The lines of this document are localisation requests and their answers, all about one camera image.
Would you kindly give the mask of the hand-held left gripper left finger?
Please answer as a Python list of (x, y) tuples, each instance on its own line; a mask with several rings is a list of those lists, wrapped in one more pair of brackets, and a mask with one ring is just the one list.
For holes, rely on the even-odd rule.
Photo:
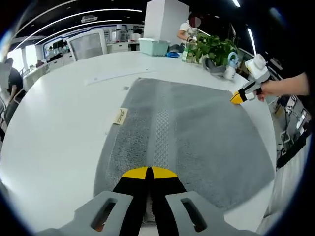
[[(137, 236), (146, 212), (148, 167), (125, 172), (113, 191), (103, 191), (75, 210), (64, 226), (36, 233), (38, 236)], [(95, 224), (104, 223), (97, 232)]]

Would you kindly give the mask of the person's right hand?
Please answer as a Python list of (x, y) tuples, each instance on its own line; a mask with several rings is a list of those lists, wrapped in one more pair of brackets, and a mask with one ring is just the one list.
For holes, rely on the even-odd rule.
[(280, 96), (280, 81), (267, 80), (261, 84), (261, 93), (257, 94), (259, 101), (263, 102), (267, 96)]

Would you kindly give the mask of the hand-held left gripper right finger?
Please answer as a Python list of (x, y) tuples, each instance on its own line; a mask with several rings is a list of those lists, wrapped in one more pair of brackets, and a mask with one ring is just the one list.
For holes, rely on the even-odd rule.
[(187, 191), (168, 169), (151, 167), (153, 214), (160, 236), (256, 236), (228, 224), (223, 212), (195, 191)]

